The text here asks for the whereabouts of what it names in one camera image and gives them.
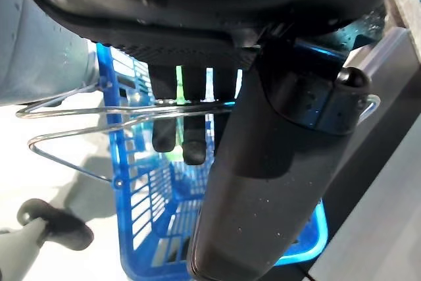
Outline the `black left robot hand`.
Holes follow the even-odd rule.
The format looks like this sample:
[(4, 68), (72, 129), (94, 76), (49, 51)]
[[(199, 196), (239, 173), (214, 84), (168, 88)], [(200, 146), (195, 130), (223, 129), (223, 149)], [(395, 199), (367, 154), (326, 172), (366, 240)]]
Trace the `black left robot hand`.
[(257, 280), (334, 178), (370, 79), (307, 38), (383, 0), (34, 0), (68, 30), (147, 63), (243, 67), (190, 241), (200, 280)]

